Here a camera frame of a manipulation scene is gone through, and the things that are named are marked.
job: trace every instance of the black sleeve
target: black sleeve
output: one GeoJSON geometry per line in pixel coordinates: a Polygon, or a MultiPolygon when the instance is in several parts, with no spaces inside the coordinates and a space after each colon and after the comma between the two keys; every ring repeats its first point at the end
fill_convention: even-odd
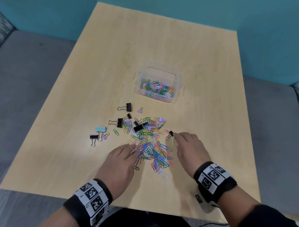
{"type": "Polygon", "coordinates": [[[286,218],[278,210],[266,206],[257,205],[254,210],[245,217],[238,227],[298,227],[295,221],[286,218]]]}

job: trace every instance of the cable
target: cable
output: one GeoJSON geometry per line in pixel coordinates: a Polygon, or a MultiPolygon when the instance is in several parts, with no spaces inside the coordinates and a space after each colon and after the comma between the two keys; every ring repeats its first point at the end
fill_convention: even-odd
{"type": "Polygon", "coordinates": [[[217,226],[228,226],[228,224],[217,224],[217,223],[206,223],[206,224],[204,224],[202,226],[211,225],[211,224],[217,225],[217,226]]]}

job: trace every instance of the table surface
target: table surface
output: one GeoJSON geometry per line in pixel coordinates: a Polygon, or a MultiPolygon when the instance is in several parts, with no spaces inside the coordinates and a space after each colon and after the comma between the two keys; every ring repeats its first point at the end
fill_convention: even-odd
{"type": "MultiPolygon", "coordinates": [[[[1,188],[69,198],[112,149],[133,141],[107,124],[125,117],[117,107],[127,102],[133,117],[162,116],[163,129],[197,134],[212,160],[260,200],[237,33],[104,3],[96,5],[1,188]],[[148,60],[182,71],[175,103],[133,92],[134,74],[148,60]],[[97,126],[110,135],[91,147],[97,126]]],[[[171,146],[174,167],[165,169],[170,187],[145,161],[113,205],[225,222],[219,209],[201,209],[197,185],[171,146]]]]}

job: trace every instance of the forearm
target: forearm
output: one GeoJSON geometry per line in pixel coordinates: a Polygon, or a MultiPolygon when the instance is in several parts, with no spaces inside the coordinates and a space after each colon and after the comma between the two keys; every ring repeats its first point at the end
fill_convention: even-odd
{"type": "Polygon", "coordinates": [[[47,220],[39,225],[39,227],[79,227],[76,220],[64,208],[60,208],[52,214],[47,220]]]}
{"type": "Polygon", "coordinates": [[[217,203],[231,227],[237,227],[258,204],[239,186],[223,193],[217,203]]]}

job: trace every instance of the clear plastic box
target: clear plastic box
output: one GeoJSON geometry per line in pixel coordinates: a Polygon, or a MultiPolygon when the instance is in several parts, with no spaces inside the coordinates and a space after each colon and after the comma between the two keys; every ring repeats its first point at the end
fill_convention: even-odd
{"type": "Polygon", "coordinates": [[[137,84],[134,91],[153,99],[173,102],[180,90],[180,75],[177,69],[149,61],[135,74],[137,84]]]}

